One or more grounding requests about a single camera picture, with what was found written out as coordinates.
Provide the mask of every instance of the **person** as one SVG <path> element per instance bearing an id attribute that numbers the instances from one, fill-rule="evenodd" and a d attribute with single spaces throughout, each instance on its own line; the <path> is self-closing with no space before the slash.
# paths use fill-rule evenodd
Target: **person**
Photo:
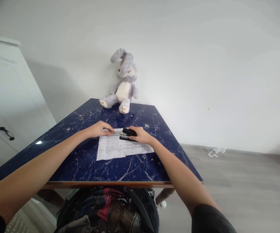
<path id="1" fill-rule="evenodd" d="M 130 139 L 149 144 L 164 165 L 179 197 L 192 218 L 192 232 L 236 232 L 204 185 L 175 155 L 141 127 Z M 112 135 L 107 123 L 82 130 L 30 160 L 0 182 L 0 232 L 16 212 L 50 179 L 65 158 L 84 140 Z M 55 232 L 158 232 L 154 199 L 146 189 L 121 186 L 80 189 L 66 201 Z"/>

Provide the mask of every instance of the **plush rabbit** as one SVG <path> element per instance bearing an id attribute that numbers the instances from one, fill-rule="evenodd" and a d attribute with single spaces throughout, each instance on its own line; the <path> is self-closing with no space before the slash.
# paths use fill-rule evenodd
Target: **plush rabbit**
<path id="1" fill-rule="evenodd" d="M 100 99 L 100 104 L 105 108 L 111 108 L 116 103 L 121 103 L 120 113 L 129 112 L 129 104 L 133 97 L 136 99 L 138 90 L 133 84 L 137 79 L 137 68 L 133 62 L 134 56 L 126 53 L 124 49 L 118 49 L 111 57 L 114 63 L 122 59 L 118 65 L 116 76 L 119 80 L 110 91 L 110 96 Z"/>

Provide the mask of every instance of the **table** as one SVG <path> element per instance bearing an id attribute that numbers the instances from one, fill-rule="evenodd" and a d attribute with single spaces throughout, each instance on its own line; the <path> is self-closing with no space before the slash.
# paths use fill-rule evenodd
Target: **table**
<path id="1" fill-rule="evenodd" d="M 114 105 L 110 109 L 105 109 L 98 99 L 88 100 L 3 164 L 0 167 L 0 181 L 39 154 L 100 120 L 113 128 L 143 127 L 176 155 L 200 181 L 203 181 L 155 106 L 131 103 L 128 114 L 121 114 L 118 107 L 119 105 Z M 78 145 L 43 188 L 82 188 L 90 185 L 124 185 L 132 188 L 173 187 L 156 153 L 96 161 L 98 142 L 99 138 L 91 138 Z"/>

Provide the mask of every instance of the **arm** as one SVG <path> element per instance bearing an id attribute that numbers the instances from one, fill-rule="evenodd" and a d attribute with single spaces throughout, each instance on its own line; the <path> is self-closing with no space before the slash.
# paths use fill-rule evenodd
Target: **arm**
<path id="1" fill-rule="evenodd" d="M 137 99 L 138 98 L 138 89 L 136 88 L 135 84 L 132 84 L 132 92 L 133 92 L 133 97 L 135 99 Z"/>
<path id="2" fill-rule="evenodd" d="M 199 204 L 208 204 L 219 210 L 218 205 L 206 191 L 203 184 L 187 166 L 141 127 L 131 126 L 130 129 L 137 133 L 136 137 L 131 136 L 129 137 L 130 139 L 136 140 L 140 143 L 147 143 L 154 149 L 163 163 L 173 187 L 191 215 L 194 208 Z"/>
<path id="3" fill-rule="evenodd" d="M 110 91 L 110 94 L 115 94 L 121 82 L 116 83 Z"/>
<path id="4" fill-rule="evenodd" d="M 7 224 L 15 213 L 36 194 L 55 173 L 75 147 L 87 138 L 111 135 L 102 129 L 113 128 L 102 121 L 75 133 L 58 145 L 50 148 L 0 182 L 0 216 Z"/>

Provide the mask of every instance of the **table edge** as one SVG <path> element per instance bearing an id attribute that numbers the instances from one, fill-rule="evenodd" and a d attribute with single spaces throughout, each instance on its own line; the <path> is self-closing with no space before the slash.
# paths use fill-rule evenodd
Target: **table edge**
<path id="1" fill-rule="evenodd" d="M 98 185 L 121 185 L 129 188 L 173 188 L 168 182 L 141 182 L 141 181 L 49 181 L 42 189 L 73 189 L 87 188 Z"/>

